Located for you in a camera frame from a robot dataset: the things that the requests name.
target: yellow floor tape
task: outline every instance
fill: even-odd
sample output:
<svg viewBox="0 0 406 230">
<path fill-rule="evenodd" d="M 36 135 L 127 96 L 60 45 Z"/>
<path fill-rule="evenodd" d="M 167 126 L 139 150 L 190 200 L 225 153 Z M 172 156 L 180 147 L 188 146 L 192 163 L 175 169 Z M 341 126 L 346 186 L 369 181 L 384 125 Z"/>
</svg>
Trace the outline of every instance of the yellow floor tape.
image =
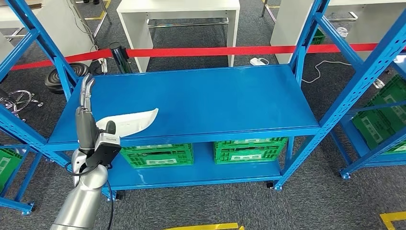
<svg viewBox="0 0 406 230">
<path fill-rule="evenodd" d="M 228 230 L 238 229 L 238 223 L 195 225 L 195 226 L 171 228 L 166 230 L 226 230 L 226 229 Z"/>
<path fill-rule="evenodd" d="M 388 230 L 395 230 L 392 221 L 406 220 L 406 212 L 383 213 L 381 219 Z"/>
<path fill-rule="evenodd" d="M 104 2 L 105 2 L 105 5 L 106 5 L 106 9 L 107 9 L 107 8 L 109 8 L 110 3 L 112 2 L 112 0 L 104 0 Z M 104 14 L 105 14 L 105 12 L 103 10 L 101 12 L 101 14 L 100 14 L 100 17 L 98 17 L 98 18 L 85 18 L 85 20 L 101 20 L 101 19 L 103 19 Z"/>
<path fill-rule="evenodd" d="M 279 6 L 270 6 L 268 4 L 267 4 L 267 6 L 268 6 L 268 8 L 279 8 Z"/>
</svg>

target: green plastic crate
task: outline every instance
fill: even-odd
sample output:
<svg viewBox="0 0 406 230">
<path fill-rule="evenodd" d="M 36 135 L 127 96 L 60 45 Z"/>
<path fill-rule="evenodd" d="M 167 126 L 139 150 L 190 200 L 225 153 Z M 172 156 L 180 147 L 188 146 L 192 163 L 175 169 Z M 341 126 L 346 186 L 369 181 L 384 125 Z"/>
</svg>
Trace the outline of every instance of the green plastic crate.
<svg viewBox="0 0 406 230">
<path fill-rule="evenodd" d="M 215 142 L 216 164 L 252 161 L 274 161 L 288 138 L 246 139 Z"/>
<path fill-rule="evenodd" d="M 0 149 L 0 191 L 22 158 L 12 149 Z"/>
<path fill-rule="evenodd" d="M 361 132 L 370 149 L 374 149 L 396 133 L 389 120 L 379 110 L 363 111 L 355 116 L 352 122 Z"/>
<path fill-rule="evenodd" d="M 406 81 L 395 75 L 365 107 L 406 100 Z M 406 105 L 359 112 L 352 119 L 370 149 L 388 139 L 406 125 Z M 402 153 L 402 143 L 384 154 Z"/>
<path fill-rule="evenodd" d="M 312 40 L 312 45 L 319 45 L 319 44 L 323 43 L 325 38 L 326 38 L 326 36 L 323 34 L 323 32 L 321 32 L 321 30 L 317 29 L 315 36 L 313 37 L 313 40 Z"/>
<path fill-rule="evenodd" d="M 382 153 L 384 154 L 402 154 L 406 153 L 406 140 L 400 142 L 396 146 L 392 147 L 390 150 L 387 152 Z"/>
<path fill-rule="evenodd" d="M 124 147 L 122 156 L 133 168 L 192 165 L 192 144 Z"/>
<path fill-rule="evenodd" d="M 406 80 L 400 75 L 395 75 L 366 105 L 389 104 L 406 100 Z M 393 106 L 379 109 L 391 123 L 395 131 L 406 125 L 406 105 Z"/>
</svg>

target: black stanchion post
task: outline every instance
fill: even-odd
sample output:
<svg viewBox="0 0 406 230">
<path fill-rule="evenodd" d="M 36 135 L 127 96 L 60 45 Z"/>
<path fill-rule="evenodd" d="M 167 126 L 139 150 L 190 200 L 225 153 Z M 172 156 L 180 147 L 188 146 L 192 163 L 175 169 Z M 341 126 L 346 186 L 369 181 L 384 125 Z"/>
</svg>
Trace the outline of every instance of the black stanchion post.
<svg viewBox="0 0 406 230">
<path fill-rule="evenodd" d="M 129 59 L 125 48 L 120 45 L 118 42 L 113 42 L 109 45 L 110 50 L 112 51 L 113 58 L 117 64 L 118 69 L 121 73 L 132 73 L 130 65 L 127 60 Z"/>
</svg>

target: black cable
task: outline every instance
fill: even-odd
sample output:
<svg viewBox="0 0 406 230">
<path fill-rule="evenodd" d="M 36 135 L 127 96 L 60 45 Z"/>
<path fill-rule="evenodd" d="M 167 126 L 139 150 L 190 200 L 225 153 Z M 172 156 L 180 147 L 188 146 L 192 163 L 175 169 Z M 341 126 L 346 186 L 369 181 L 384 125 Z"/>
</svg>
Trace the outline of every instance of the black cable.
<svg viewBox="0 0 406 230">
<path fill-rule="evenodd" d="M 71 172 L 71 171 L 68 170 L 68 166 L 69 166 L 70 164 L 72 164 L 72 163 L 71 163 L 71 162 L 68 162 L 67 164 L 65 164 L 65 170 L 66 170 L 66 172 L 68 172 L 68 174 L 71 175 L 71 176 L 84 176 L 84 175 L 90 173 L 91 171 L 93 171 L 94 169 L 97 168 L 97 166 L 94 166 L 94 167 L 91 167 L 91 168 L 90 168 L 89 170 L 87 170 L 86 172 L 73 173 L 73 172 Z"/>
<path fill-rule="evenodd" d="M 109 221 L 109 226 L 107 227 L 107 230 L 112 229 L 112 223 L 113 223 L 113 214 L 114 214 L 114 202 L 113 202 L 113 192 L 112 192 L 112 187 L 110 186 L 109 181 L 107 180 L 107 186 L 109 187 L 109 192 L 110 192 L 110 201 L 112 203 L 112 210 L 110 212 L 110 221 Z"/>
<path fill-rule="evenodd" d="M 68 166 L 69 166 L 70 164 L 72 164 L 72 163 L 71 163 L 71 162 L 68 162 L 67 164 L 65 164 L 65 170 L 66 170 L 66 172 L 68 172 L 69 175 L 72 175 L 72 176 L 84 176 L 84 175 L 90 173 L 91 171 L 93 171 L 94 169 L 97 168 L 97 166 L 95 166 L 95 167 L 92 167 L 90 170 L 88 170 L 88 171 L 86 171 L 86 172 L 82 172 L 82 173 L 72 173 L 72 172 L 70 172 L 70 171 L 68 170 Z M 111 230 L 111 229 L 112 229 L 112 223 L 113 223 L 113 215 L 114 215 L 113 192 L 112 192 L 112 187 L 110 186 L 110 183 L 109 183 L 108 180 L 106 181 L 106 183 L 107 183 L 107 186 L 109 187 L 110 201 L 111 201 L 111 203 L 112 203 L 112 209 L 111 209 L 111 212 L 110 212 L 110 220 L 109 220 L 109 225 L 108 225 L 108 227 L 107 227 L 107 230 Z"/>
</svg>

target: blue metal shelf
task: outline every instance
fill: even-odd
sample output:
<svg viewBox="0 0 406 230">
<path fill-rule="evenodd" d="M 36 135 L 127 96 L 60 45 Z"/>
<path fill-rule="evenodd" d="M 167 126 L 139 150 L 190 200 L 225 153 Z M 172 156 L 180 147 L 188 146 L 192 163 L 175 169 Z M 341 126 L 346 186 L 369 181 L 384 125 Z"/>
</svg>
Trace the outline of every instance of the blue metal shelf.
<svg viewBox="0 0 406 230">
<path fill-rule="evenodd" d="M 79 87 L 49 149 L 78 146 Z M 314 135 L 320 129 L 288 65 L 98 76 L 91 103 L 96 120 L 159 109 L 154 123 L 123 138 L 123 146 Z"/>
<path fill-rule="evenodd" d="M 281 178 L 279 162 L 215 164 L 213 143 L 193 144 L 194 164 L 134 169 L 119 154 L 109 170 L 113 190 L 160 188 L 251 181 L 274 181 Z"/>
</svg>

